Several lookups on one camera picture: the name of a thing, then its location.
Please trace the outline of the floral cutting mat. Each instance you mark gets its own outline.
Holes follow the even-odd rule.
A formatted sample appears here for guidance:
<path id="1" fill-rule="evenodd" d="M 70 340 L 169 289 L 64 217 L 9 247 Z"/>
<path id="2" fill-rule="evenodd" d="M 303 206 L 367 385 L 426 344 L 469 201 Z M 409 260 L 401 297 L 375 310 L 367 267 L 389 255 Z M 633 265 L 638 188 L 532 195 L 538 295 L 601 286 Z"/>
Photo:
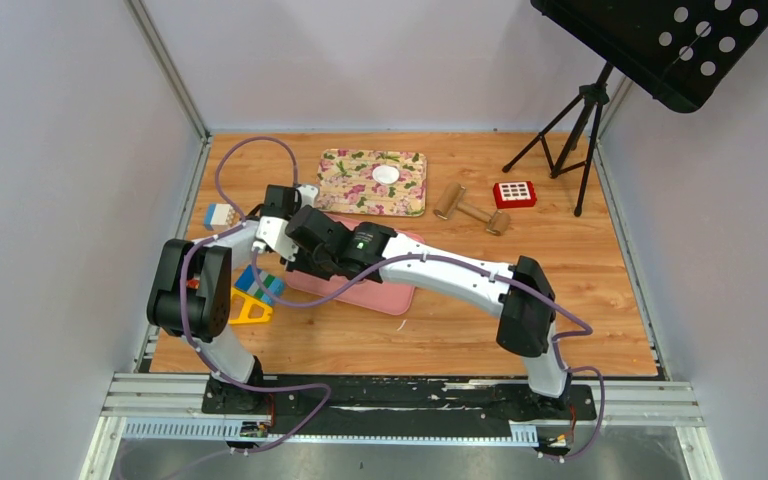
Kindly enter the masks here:
<path id="1" fill-rule="evenodd" d="M 382 185 L 372 178 L 378 165 L 399 169 L 400 179 Z M 315 206 L 341 214 L 418 217 L 426 210 L 427 158 L 419 152 L 327 149 L 317 170 Z"/>

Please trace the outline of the wooden double-ended roller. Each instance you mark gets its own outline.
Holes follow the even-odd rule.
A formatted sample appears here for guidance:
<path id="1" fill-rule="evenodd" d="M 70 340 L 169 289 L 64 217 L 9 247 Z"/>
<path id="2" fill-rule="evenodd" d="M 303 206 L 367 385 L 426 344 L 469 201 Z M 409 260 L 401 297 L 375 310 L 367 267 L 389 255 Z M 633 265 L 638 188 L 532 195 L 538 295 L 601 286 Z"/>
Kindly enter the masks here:
<path id="1" fill-rule="evenodd" d="M 509 228 L 510 215 L 496 210 L 488 213 L 464 200 L 466 188 L 461 184 L 450 183 L 444 190 L 441 197 L 435 203 L 433 213 L 440 219 L 448 220 L 455 212 L 462 212 L 469 217 L 480 221 L 486 232 L 502 236 Z"/>

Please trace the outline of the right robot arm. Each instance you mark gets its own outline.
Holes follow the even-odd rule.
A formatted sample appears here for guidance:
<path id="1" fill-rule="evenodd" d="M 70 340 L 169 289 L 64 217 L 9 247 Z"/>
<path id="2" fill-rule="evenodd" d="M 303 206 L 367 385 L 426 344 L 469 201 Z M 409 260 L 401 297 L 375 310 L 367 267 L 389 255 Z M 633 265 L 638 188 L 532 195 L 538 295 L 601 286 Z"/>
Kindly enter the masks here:
<path id="1" fill-rule="evenodd" d="M 523 361 L 535 411 L 552 418 L 569 407 L 569 375 L 551 344 L 556 332 L 555 292 L 536 260 L 522 256 L 509 264 L 471 259 L 384 225 L 362 222 L 348 227 L 311 206 L 287 222 L 281 237 L 291 244 L 290 270 L 325 280 L 360 278 L 409 285 L 464 301 L 496 317 L 496 342 Z"/>

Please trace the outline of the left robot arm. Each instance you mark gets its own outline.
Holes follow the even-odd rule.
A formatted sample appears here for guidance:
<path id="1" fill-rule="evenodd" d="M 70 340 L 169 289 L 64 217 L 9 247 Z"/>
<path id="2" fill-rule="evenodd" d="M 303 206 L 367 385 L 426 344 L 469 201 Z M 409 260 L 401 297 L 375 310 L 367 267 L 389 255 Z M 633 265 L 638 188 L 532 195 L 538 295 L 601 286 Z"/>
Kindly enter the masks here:
<path id="1" fill-rule="evenodd" d="M 148 297 L 148 322 L 183 339 L 208 366 L 217 396 L 243 413 L 258 411 L 266 394 L 258 358 L 229 325 L 233 270 L 250 261 L 259 221 L 245 218 L 231 229 L 196 242 L 171 239 L 161 250 Z"/>

